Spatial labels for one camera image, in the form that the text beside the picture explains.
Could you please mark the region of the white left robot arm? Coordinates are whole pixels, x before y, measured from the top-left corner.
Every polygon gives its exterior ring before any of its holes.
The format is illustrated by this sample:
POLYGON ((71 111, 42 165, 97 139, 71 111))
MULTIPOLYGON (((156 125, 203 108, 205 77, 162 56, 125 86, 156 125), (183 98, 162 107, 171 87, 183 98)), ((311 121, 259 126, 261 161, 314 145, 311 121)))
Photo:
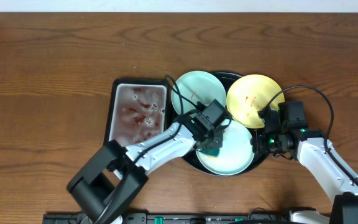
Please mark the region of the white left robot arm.
POLYGON ((155 169, 213 141, 224 127, 202 133, 198 123, 173 123, 163 133, 122 147, 113 140, 102 146, 75 174, 67 191, 93 223, 112 223, 122 215, 155 169))

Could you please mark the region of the green yellow sponge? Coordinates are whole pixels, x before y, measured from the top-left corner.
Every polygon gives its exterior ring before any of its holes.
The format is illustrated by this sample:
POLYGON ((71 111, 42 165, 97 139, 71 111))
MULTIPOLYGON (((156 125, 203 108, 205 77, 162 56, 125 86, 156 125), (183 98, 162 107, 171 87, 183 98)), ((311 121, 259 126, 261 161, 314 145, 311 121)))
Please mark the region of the green yellow sponge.
POLYGON ((205 154, 206 156, 211 156, 211 157, 218 157, 219 153, 220 153, 220 149, 219 148, 215 148, 215 149, 202 149, 201 153, 205 154))

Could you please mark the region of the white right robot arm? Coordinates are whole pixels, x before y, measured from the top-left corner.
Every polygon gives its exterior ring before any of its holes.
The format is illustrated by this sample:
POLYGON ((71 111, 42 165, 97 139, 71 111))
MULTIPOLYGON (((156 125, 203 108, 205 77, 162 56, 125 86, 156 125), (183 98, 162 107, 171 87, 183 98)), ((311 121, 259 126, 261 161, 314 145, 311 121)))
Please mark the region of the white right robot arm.
POLYGON ((358 175, 342 159, 322 131, 308 127, 303 109, 262 109, 264 123, 254 139, 258 152, 283 156, 307 168, 333 204, 330 216, 301 208, 290 211, 290 223, 358 223, 358 175))

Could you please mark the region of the yellow plate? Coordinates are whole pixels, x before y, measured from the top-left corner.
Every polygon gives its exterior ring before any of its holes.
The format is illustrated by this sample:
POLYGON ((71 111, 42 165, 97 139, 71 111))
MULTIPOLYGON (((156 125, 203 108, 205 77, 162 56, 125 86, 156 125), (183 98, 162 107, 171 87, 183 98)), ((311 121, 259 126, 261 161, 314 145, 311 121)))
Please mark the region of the yellow plate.
POLYGON ((282 89, 265 75, 251 74, 236 80, 228 90, 227 110, 234 120, 247 128, 260 129, 265 125, 258 111, 282 89))

